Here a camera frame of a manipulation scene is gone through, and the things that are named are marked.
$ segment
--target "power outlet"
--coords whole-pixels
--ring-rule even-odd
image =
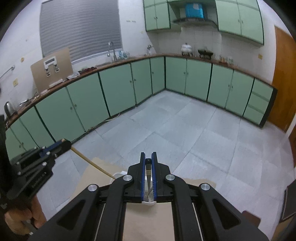
[[[18,79],[16,78],[16,79],[12,82],[12,84],[13,84],[13,87],[16,87],[16,86],[18,85]]]

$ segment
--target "cabinet door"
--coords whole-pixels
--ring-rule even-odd
[[[185,94],[207,100],[210,75],[210,63],[187,59]]]
[[[237,3],[259,9],[257,0],[237,0]]]
[[[111,116],[136,104],[130,64],[103,70],[100,77]]]
[[[139,104],[152,95],[149,59],[131,63],[131,70],[133,73],[136,103]]]
[[[155,6],[145,8],[146,31],[157,29]]]
[[[34,108],[23,114],[20,120],[39,147],[48,147],[54,143]]]
[[[219,31],[241,35],[239,10],[236,3],[216,1]]]
[[[213,65],[208,102],[225,107],[232,73],[232,69]]]
[[[157,57],[150,59],[152,91],[153,94],[165,88],[165,66],[164,58]]]
[[[155,5],[157,29],[170,28],[170,17],[168,14],[168,4]]]
[[[144,0],[144,7],[154,5],[154,0]]]
[[[20,142],[17,140],[10,128],[6,131],[5,145],[10,160],[25,152],[25,149],[21,146]]]
[[[254,78],[234,71],[226,109],[242,116],[246,108]]]
[[[10,128],[12,129],[13,133],[18,138],[25,150],[30,150],[37,146],[32,137],[30,136],[29,132],[21,123],[20,119],[14,122]]]
[[[97,73],[76,81],[67,88],[86,131],[109,118]]]
[[[263,27],[260,12],[242,5],[238,6],[241,16],[242,36],[263,44]]]
[[[46,97],[36,107],[56,141],[62,138],[73,141],[84,133],[66,88]]]
[[[166,87],[185,93],[186,59],[166,57]]]

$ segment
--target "blue box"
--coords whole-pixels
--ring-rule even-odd
[[[204,18],[202,5],[200,3],[187,3],[185,12],[187,18]]]

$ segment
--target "window blind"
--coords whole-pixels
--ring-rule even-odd
[[[43,57],[70,49],[71,61],[122,48],[117,0],[50,0],[41,4]]]

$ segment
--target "kitchen counter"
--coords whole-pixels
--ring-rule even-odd
[[[245,69],[242,69],[238,66],[235,65],[229,65],[229,64],[225,64],[225,63],[221,63],[217,60],[208,60],[208,59],[204,59],[204,58],[200,58],[200,57],[190,57],[190,56],[182,56],[180,54],[153,54],[153,55],[148,55],[148,56],[141,56],[141,57],[134,57],[134,58],[129,58],[126,60],[120,60],[117,62],[112,62],[112,63],[107,63],[107,64],[103,64],[100,66],[97,66],[97,68],[93,69],[93,70],[89,70],[85,73],[82,73],[79,77],[76,77],[74,79],[71,80],[66,80],[52,88],[50,88],[46,93],[39,95],[35,98],[32,98],[31,100],[29,100],[26,104],[24,104],[6,123],[6,127],[9,128],[20,116],[22,116],[24,113],[26,113],[27,110],[29,110],[31,107],[33,107],[34,105],[36,105],[37,103],[39,103],[41,100],[45,99],[46,97],[48,97],[49,95],[51,95],[52,93],[58,91],[59,89],[62,89],[63,87],[76,82],[88,75],[91,75],[93,73],[108,69],[108,68],[112,68],[115,66],[119,66],[119,65],[123,65],[123,64],[128,64],[131,62],[135,62],[135,61],[139,61],[139,60],[144,60],[144,59],[149,59],[149,58],[153,58],[153,57],[177,57],[177,58],[186,58],[186,59],[193,59],[193,60],[199,60],[199,61],[204,61],[204,62],[208,62],[208,63],[213,63],[216,65],[220,65],[226,68],[231,68],[234,70],[237,70],[239,72],[242,72],[244,74],[250,75],[252,77],[255,77],[257,79],[260,79],[261,81],[267,83],[268,85],[271,86],[271,84],[269,83],[269,81],[263,79],[260,76],[257,76]]]

